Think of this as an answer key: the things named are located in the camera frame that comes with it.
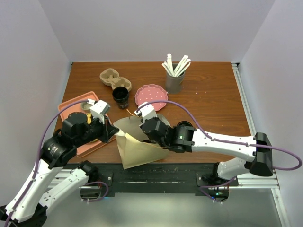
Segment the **wire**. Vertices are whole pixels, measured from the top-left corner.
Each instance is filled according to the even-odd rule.
[[[128,109],[126,109],[126,111],[127,111],[131,116],[138,117],[137,115],[132,114]]]
[[[90,183],[87,183],[85,186],[88,186],[88,185],[91,185],[91,184],[102,184],[102,185],[104,185],[105,187],[106,187],[106,192],[104,193],[104,195],[102,196],[102,197],[100,197],[101,196],[101,193],[100,193],[100,195],[99,195],[99,197],[98,198],[96,198],[96,199],[94,199],[94,200],[90,200],[90,199],[87,199],[87,200],[84,200],[84,201],[87,201],[87,202],[98,202],[98,201],[100,201],[100,200],[102,200],[107,194],[108,194],[108,185],[106,184],[106,183],[104,183],[104,182],[102,182],[102,181],[94,181],[94,182],[90,182]]]
[[[283,149],[283,148],[277,148],[277,147],[268,146],[268,145],[262,145],[262,144],[248,144],[248,143],[236,142],[236,141],[230,141],[230,140],[221,140],[221,139],[216,139],[216,138],[211,137],[210,135],[207,134],[206,131],[204,131],[202,129],[202,127],[200,126],[200,124],[198,123],[198,121],[195,119],[195,117],[192,115],[192,113],[187,108],[185,108],[184,106],[182,106],[179,103],[176,103],[176,102],[173,102],[173,101],[169,101],[169,100],[151,101],[151,102],[148,102],[148,103],[140,106],[137,109],[137,111],[140,110],[142,107],[145,107],[146,105],[153,104],[153,103],[171,103],[171,104],[179,106],[180,108],[182,108],[183,110],[185,110],[186,113],[188,113],[188,115],[193,119],[193,121],[196,123],[196,125],[198,126],[198,128],[201,130],[201,132],[207,138],[209,138],[209,139],[211,139],[213,141],[222,142],[222,143],[231,143],[231,144],[237,144],[237,145],[244,145],[244,146],[247,146],[247,147],[252,146],[252,147],[257,147],[257,148],[266,148],[266,149],[278,150],[278,151],[281,151],[281,152],[284,152],[284,153],[287,153],[287,154],[293,156],[294,158],[296,158],[299,161],[299,164],[296,165],[296,166],[294,166],[294,167],[284,168],[284,167],[273,166],[274,169],[290,171],[290,170],[298,169],[298,168],[300,168],[302,166],[302,160],[301,160],[301,158],[299,156],[297,156],[295,153],[293,153],[291,151],[288,151],[286,149]]]
[[[37,151],[37,156],[36,156],[36,161],[35,161],[35,168],[34,168],[34,173],[33,173],[33,176],[32,176],[32,181],[30,181],[28,183],[28,185],[26,186],[25,190],[23,191],[23,193],[21,194],[21,196],[19,197],[19,199],[17,199],[15,205],[12,207],[12,212],[9,213],[6,221],[5,221],[5,224],[4,224],[4,227],[7,227],[8,224],[9,224],[9,221],[11,219],[11,217],[13,216],[13,213],[14,211],[16,210],[17,206],[19,205],[19,203],[22,201],[22,199],[24,198],[24,196],[26,195],[26,193],[28,192],[28,190],[30,189],[30,187],[32,186],[33,182],[34,182],[34,179],[35,177],[37,176],[37,172],[38,172],[38,168],[39,168],[39,161],[40,161],[40,156],[41,156],[41,148],[42,148],[42,143],[43,143],[43,140],[44,140],[44,137],[46,135],[46,132],[47,130],[49,129],[49,127],[51,126],[51,124],[53,123],[53,121],[65,110],[67,110],[68,108],[70,108],[71,106],[73,105],[76,105],[76,104],[79,104],[79,103],[87,103],[88,100],[80,100],[80,101],[76,101],[74,103],[71,103],[69,104],[68,106],[66,106],[65,108],[63,108],[62,110],[60,110],[55,117],[52,118],[52,120],[49,122],[49,124],[47,125],[45,131],[43,132],[42,136],[41,136],[41,139],[39,141],[39,146],[38,146],[38,151]]]
[[[100,189],[100,194],[101,194],[102,184],[98,183],[98,187],[99,187],[99,189]]]
[[[226,199],[228,199],[228,197],[225,197],[225,198],[221,199],[220,202],[223,202]]]
[[[225,183],[223,183],[223,184],[214,185],[214,186],[208,186],[208,185],[206,185],[206,186],[200,186],[199,189],[200,189],[200,191],[201,191],[204,195],[206,195],[208,198],[212,199],[212,200],[215,201],[215,202],[220,202],[220,201],[217,200],[215,197],[212,197],[210,194],[208,194],[207,192],[205,192],[203,189],[204,189],[204,188],[219,188],[219,187],[223,187],[223,186],[226,186],[226,185],[230,184],[232,181],[234,181],[234,179],[236,179],[235,176],[234,176],[232,179],[230,179],[229,181],[227,181],[227,182],[225,182]]]
[[[185,108],[184,106],[182,106],[181,104],[179,103],[176,103],[176,102],[173,102],[173,101],[169,101],[169,100],[159,100],[159,101],[151,101],[151,102],[148,102],[146,104],[143,104],[142,106],[140,106],[136,111],[140,110],[141,108],[149,105],[149,104],[153,104],[153,103],[170,103],[170,104],[174,104],[176,106],[179,106],[180,108],[182,108],[192,119],[193,121],[195,122],[195,124],[197,125],[197,127],[201,130],[201,132],[209,139],[211,140],[214,140],[214,141],[217,141],[217,142],[222,142],[222,143],[231,143],[231,144],[238,144],[238,145],[244,145],[244,146],[254,146],[254,147],[257,147],[257,148],[267,148],[267,149],[273,149],[273,150],[279,150],[279,151],[282,151],[284,153],[287,153],[293,157],[295,157],[298,161],[299,161],[299,164],[295,167],[291,167],[291,168],[283,168],[283,167],[276,167],[276,166],[273,166],[273,168],[275,169],[279,169],[279,170],[286,170],[286,171],[289,171],[289,170],[295,170],[295,169],[298,169],[302,166],[302,160],[300,159],[299,156],[297,156],[296,154],[294,154],[293,152],[291,151],[288,151],[286,149],[283,149],[283,148],[277,148],[277,147],[273,147],[273,146],[268,146],[268,145],[262,145],[262,144],[248,144],[248,143],[243,143],[243,142],[236,142],[236,141],[230,141],[230,140],[221,140],[221,139],[216,139],[216,138],[212,138],[210,135],[207,134],[206,131],[204,131],[202,129],[202,127],[200,126],[200,124],[198,123],[198,121],[195,119],[195,117],[193,116],[193,114],[187,109]],[[222,187],[222,186],[225,186],[227,184],[229,184],[230,182],[232,182],[236,177],[233,177],[231,180],[221,184],[221,185],[215,185],[215,186],[201,186],[199,189],[200,191],[206,195],[208,198],[214,200],[215,202],[220,202],[219,200],[217,200],[216,198],[213,198],[210,194],[206,193],[203,188],[216,188],[216,187]]]

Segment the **wooden tabletop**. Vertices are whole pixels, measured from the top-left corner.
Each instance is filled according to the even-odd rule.
[[[117,70],[121,77],[132,83],[129,95],[129,110],[133,112],[137,105],[134,95],[146,84],[164,87],[165,70],[160,62],[75,62],[64,93],[67,101],[89,91],[94,91],[99,99],[111,105],[108,115],[112,122],[127,117],[126,110],[120,110],[112,98],[112,88],[105,86],[99,75],[108,68]],[[198,120],[204,130],[232,136],[249,136],[250,131],[245,117],[236,80],[229,62],[192,62],[186,70],[178,94],[168,94],[169,100],[185,106]],[[164,115],[171,126],[191,118],[179,107],[167,104],[158,111]],[[62,126],[58,119],[56,129]],[[176,154],[171,152],[166,159],[159,162],[207,163],[231,159],[231,156],[199,152]],[[88,160],[93,163],[120,163],[117,143],[113,141],[101,149],[83,157],[74,157],[70,162]]]

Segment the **tan paper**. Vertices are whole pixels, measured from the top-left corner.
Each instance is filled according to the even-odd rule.
[[[169,125],[162,115],[158,117]],[[124,169],[163,159],[169,153],[158,144],[142,142],[148,140],[148,137],[140,129],[140,124],[141,117],[126,117],[114,123],[120,129],[120,132],[116,134],[116,140]]]

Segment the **black panel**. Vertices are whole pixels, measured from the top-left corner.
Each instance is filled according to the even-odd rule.
[[[64,168],[74,169],[78,164],[67,164]],[[150,163],[124,170],[122,164],[94,164],[99,168],[101,180],[109,183],[107,196],[115,193],[193,193],[203,194],[199,186],[207,185],[199,181],[197,174],[211,174],[214,164],[162,164]],[[238,180],[231,183],[237,186]]]
[[[271,146],[266,134],[257,132],[255,135],[257,144]],[[250,166],[250,173],[257,176],[272,176],[273,175],[273,157],[272,150],[266,148],[257,148],[255,159]]]

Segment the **pink plate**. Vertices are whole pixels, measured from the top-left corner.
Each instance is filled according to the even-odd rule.
[[[161,86],[155,84],[144,85],[139,88],[137,93],[134,95],[136,104],[140,106],[144,102],[151,102],[156,100],[168,100],[166,90]],[[154,103],[152,104],[156,111],[166,106],[166,103]]]

